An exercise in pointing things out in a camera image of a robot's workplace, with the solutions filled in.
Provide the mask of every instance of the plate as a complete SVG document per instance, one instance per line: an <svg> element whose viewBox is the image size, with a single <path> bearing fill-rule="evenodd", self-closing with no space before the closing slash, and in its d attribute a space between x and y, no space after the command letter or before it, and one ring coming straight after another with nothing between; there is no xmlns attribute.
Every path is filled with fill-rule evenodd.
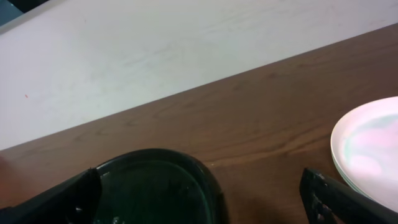
<svg viewBox="0 0 398 224"><path fill-rule="evenodd" d="M331 152L351 188L398 212L398 97L344 115L331 134Z"/></svg>

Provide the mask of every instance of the brown wooden surface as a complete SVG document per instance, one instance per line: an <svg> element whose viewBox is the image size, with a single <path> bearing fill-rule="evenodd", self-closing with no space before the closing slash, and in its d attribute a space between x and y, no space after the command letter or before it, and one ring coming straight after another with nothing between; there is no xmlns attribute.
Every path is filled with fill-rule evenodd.
<svg viewBox="0 0 398 224"><path fill-rule="evenodd" d="M231 223L307 223L304 167L337 179L330 134L350 109L398 95L398 25L0 152L0 207L93 166L161 147L203 161Z"/></svg>

